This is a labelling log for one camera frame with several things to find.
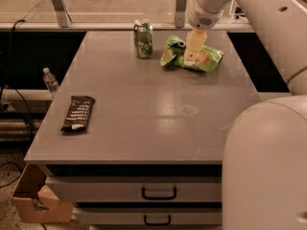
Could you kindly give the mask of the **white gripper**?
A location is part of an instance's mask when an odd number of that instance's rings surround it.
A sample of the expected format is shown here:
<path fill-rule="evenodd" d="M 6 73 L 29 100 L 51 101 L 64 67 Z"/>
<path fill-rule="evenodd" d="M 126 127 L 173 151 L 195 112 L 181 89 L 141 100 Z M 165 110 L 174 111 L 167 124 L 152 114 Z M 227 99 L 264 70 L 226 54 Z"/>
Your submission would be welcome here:
<path fill-rule="evenodd" d="M 216 23 L 222 18 L 224 11 L 209 12 L 202 9 L 197 1 L 194 1 L 188 10 L 188 21 L 189 24 L 195 28 L 186 36 L 186 49 L 184 52 L 184 64 L 191 66 L 204 42 L 207 39 L 205 30 L 211 30 Z"/>

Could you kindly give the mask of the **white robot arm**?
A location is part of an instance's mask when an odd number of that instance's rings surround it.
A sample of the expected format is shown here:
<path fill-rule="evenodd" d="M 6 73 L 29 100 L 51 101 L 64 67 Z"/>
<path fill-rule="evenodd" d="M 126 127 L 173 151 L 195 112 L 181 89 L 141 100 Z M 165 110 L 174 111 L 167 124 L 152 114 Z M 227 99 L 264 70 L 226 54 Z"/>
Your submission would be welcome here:
<path fill-rule="evenodd" d="M 204 29 L 230 0 L 192 0 Z M 307 12 L 296 0 L 236 0 L 266 46 L 290 96 L 246 109 L 224 145 L 223 230 L 307 230 Z"/>

